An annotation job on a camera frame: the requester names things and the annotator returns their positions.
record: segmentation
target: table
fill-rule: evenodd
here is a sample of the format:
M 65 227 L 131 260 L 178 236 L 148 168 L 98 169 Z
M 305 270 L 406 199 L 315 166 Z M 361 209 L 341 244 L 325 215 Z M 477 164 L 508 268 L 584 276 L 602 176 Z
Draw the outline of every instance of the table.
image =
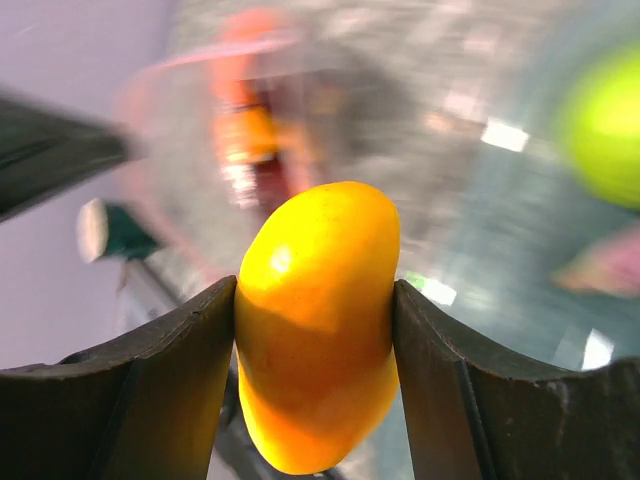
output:
M 175 51 L 206 44 L 226 15 L 251 4 L 183 0 Z M 357 66 L 348 118 L 353 158 L 340 175 L 381 188 L 398 205 L 399 275 L 461 322 L 539 360 L 580 370 L 638 354 L 637 301 L 580 300 L 548 282 L 589 241 L 633 218 L 572 181 L 548 128 L 569 65 L 637 31 L 633 1 L 606 14 L 588 11 L 598 2 L 558 0 L 286 5 L 313 13 L 318 35 Z M 579 5 L 587 7 L 584 18 L 573 10 Z M 560 19 L 571 20 L 552 35 Z M 601 43 L 586 42 L 589 31 L 612 24 Z M 224 205 L 222 189 L 210 188 L 206 201 L 195 193 L 202 179 L 193 172 L 210 153 L 197 118 L 187 114 L 192 92 L 176 85 L 157 150 L 162 199 L 209 260 L 233 270 L 251 232 L 224 207 L 212 213 L 211 205 Z M 481 142 L 487 126 L 502 135 Z M 170 251 L 149 262 L 185 296 L 208 281 Z M 590 349 L 597 355 L 586 358 Z M 400 398 L 341 469 L 349 479 L 412 478 Z

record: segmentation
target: blurry background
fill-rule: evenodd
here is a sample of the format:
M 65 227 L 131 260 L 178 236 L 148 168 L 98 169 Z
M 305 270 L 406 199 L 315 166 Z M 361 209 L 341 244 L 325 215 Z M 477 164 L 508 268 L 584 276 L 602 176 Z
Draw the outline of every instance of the blurry background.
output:
M 172 0 L 3 0 L 0 88 L 90 117 L 111 118 L 113 98 L 166 51 Z M 0 227 L 0 368 L 54 363 L 114 335 L 122 265 L 84 265 L 80 206 L 114 191 L 110 175 Z

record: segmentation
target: mango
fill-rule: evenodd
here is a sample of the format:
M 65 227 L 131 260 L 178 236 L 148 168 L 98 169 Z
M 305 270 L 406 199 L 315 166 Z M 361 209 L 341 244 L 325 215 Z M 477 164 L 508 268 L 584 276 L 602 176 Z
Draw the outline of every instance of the mango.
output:
M 240 402 L 274 468 L 335 466 L 391 408 L 399 251 L 393 202 L 339 182 L 284 203 L 246 252 L 235 294 Z

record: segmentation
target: blurry orange object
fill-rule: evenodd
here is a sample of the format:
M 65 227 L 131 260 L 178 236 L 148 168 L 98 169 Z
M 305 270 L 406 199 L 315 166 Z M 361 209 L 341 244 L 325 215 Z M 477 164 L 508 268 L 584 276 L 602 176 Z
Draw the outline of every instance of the blurry orange object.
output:
M 271 118 L 259 106 L 215 115 L 213 135 L 218 158 L 229 164 L 264 162 L 278 149 Z

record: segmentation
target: pink object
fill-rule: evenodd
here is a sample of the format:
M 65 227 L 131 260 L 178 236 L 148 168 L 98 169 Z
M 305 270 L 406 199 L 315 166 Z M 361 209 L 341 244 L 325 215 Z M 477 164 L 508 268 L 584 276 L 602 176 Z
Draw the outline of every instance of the pink object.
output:
M 577 293 L 640 296 L 640 222 L 589 247 L 554 280 Z

